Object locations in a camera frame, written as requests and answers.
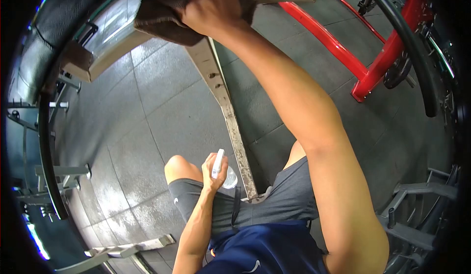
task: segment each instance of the nike logo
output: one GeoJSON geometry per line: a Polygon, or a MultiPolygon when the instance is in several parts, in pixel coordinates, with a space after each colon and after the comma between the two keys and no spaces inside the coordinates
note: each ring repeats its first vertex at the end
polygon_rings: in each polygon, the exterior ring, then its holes
{"type": "Polygon", "coordinates": [[[253,273],[253,272],[255,272],[255,270],[256,270],[258,267],[260,267],[260,261],[259,261],[259,260],[257,260],[257,261],[255,262],[255,267],[252,269],[252,271],[243,271],[242,273],[253,273]]]}

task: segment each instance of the drawstring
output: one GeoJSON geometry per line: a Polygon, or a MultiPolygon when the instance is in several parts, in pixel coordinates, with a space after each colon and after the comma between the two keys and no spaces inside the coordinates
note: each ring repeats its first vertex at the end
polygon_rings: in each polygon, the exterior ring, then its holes
{"type": "Polygon", "coordinates": [[[235,187],[235,195],[234,195],[234,206],[232,207],[232,218],[231,218],[231,227],[235,233],[238,233],[239,230],[234,226],[237,216],[240,210],[240,187],[235,187]]]}

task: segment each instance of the raised arm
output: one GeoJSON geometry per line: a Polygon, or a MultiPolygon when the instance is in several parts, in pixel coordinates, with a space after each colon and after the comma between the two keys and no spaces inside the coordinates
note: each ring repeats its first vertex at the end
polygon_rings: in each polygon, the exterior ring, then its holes
{"type": "Polygon", "coordinates": [[[325,257],[329,272],[382,273],[388,240],[330,96],[241,20],[238,0],[192,0],[180,13],[185,24],[220,42],[247,65],[301,143],[329,251],[325,257]]]}

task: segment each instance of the thigh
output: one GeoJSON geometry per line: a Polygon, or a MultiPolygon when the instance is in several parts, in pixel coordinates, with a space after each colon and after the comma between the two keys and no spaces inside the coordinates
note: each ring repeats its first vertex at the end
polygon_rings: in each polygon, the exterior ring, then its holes
{"type": "Polygon", "coordinates": [[[299,141],[294,142],[293,146],[291,147],[290,157],[288,158],[288,162],[286,163],[283,170],[295,164],[298,160],[302,159],[305,156],[306,152],[301,146],[301,143],[299,143],[299,141]]]}
{"type": "Polygon", "coordinates": [[[276,176],[267,198],[254,205],[254,224],[318,218],[306,157],[276,176]]]}
{"type": "MultiPolygon", "coordinates": [[[[188,222],[203,188],[203,183],[190,178],[179,178],[169,183],[169,191],[174,205],[180,211],[185,223],[188,222]]],[[[211,235],[231,230],[234,198],[217,192],[212,207],[211,235]]],[[[236,227],[252,224],[252,206],[241,202],[236,227]]]]}

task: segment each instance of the hand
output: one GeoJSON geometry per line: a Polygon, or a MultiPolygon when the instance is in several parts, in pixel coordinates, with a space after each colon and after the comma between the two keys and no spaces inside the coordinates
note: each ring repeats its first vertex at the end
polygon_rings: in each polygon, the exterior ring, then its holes
{"type": "Polygon", "coordinates": [[[207,189],[209,192],[216,193],[216,191],[222,186],[222,183],[226,181],[227,177],[227,156],[222,158],[221,171],[217,178],[211,177],[212,166],[216,160],[217,153],[210,153],[208,158],[201,165],[203,170],[203,189],[207,189]]]}
{"type": "Polygon", "coordinates": [[[190,0],[177,12],[188,27],[214,39],[225,28],[245,23],[239,0],[190,0]]]}

